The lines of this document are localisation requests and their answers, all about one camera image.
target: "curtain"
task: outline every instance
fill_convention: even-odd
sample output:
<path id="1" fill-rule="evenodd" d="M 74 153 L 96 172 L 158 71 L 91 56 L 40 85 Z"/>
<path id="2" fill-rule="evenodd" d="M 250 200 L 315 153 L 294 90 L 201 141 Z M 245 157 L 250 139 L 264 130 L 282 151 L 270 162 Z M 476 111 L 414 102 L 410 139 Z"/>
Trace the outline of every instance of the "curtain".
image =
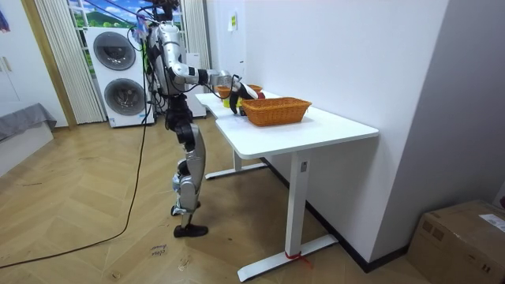
<path id="1" fill-rule="evenodd" d="M 78 124 L 105 121 L 66 0 L 35 0 Z"/>
<path id="2" fill-rule="evenodd" d="M 200 54 L 200 68 L 209 69 L 204 0 L 181 0 L 181 7 L 188 52 Z"/>

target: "door frame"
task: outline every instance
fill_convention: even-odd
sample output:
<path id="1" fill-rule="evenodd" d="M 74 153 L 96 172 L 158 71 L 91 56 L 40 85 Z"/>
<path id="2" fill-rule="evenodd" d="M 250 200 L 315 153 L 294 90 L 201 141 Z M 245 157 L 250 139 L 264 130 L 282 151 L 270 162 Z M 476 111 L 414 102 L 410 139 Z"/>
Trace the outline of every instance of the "door frame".
<path id="1" fill-rule="evenodd" d="M 63 114 L 65 115 L 66 121 L 69 124 L 69 128 L 75 129 L 77 127 L 77 121 L 75 114 L 73 113 L 72 105 L 70 105 L 69 96 L 66 93 L 65 85 L 63 84 L 62 75 L 58 70 L 56 65 L 56 60 L 54 59 L 53 51 L 51 50 L 51 45 L 47 39 L 46 32 L 40 19 L 39 11 L 35 4 L 35 0 L 21 0 L 23 3 L 24 11 L 30 22 L 30 27 L 32 28 L 33 35 L 39 45 L 40 53 L 44 63 L 46 64 L 47 72 L 49 73 L 50 80 L 53 83 L 54 90 L 58 96 L 58 100 L 62 105 Z"/>

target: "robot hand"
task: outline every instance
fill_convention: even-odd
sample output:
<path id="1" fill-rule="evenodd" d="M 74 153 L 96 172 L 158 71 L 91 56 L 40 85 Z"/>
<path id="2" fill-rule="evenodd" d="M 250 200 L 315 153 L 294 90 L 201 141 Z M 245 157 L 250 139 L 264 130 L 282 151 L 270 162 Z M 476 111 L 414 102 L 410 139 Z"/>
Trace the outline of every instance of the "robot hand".
<path id="1" fill-rule="evenodd" d="M 240 79 L 241 78 L 239 78 L 238 82 L 234 84 L 230 93 L 230 109 L 234 112 L 234 114 L 237 114 L 237 103 L 239 97 L 243 99 L 258 99 L 258 94 L 248 85 L 240 83 Z"/>

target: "window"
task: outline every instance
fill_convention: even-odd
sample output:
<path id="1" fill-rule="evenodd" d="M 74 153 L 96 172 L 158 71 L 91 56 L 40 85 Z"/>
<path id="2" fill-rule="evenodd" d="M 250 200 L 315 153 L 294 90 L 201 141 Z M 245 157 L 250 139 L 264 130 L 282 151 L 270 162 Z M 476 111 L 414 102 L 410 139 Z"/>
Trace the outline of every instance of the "window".
<path id="1" fill-rule="evenodd" d="M 84 38 L 83 27 L 130 28 L 135 25 L 137 19 L 135 15 L 119 9 L 108 2 L 102 0 L 90 1 L 101 9 L 94 7 L 85 0 L 67 0 L 70 15 L 72 16 L 73 24 L 80 40 L 80 47 L 82 48 L 83 55 L 86 57 L 88 62 L 89 72 L 92 77 L 95 78 L 95 70 L 93 69 L 91 57 L 89 55 L 88 44 Z M 150 5 L 149 2 L 143 0 L 117 0 L 114 3 L 135 13 L 140 7 Z M 114 17 L 108 12 L 127 21 L 127 23 L 117 17 Z M 174 11 L 174 25 L 178 26 L 181 30 L 181 40 L 187 46 L 180 7 Z"/>

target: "stacked washer and dryer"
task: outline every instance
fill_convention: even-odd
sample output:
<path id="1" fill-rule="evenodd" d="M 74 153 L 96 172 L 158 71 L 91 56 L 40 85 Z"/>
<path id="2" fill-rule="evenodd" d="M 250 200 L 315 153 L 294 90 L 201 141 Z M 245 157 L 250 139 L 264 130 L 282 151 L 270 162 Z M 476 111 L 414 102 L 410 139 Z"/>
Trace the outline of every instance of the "stacked washer and dryer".
<path id="1" fill-rule="evenodd" d="M 135 41 L 130 44 L 128 29 L 85 28 L 84 36 L 110 126 L 143 124 L 146 110 L 147 123 L 154 123 L 155 110 L 148 103 L 151 95 L 144 92 L 144 81 L 146 88 L 148 82 L 142 70 L 140 45 Z"/>

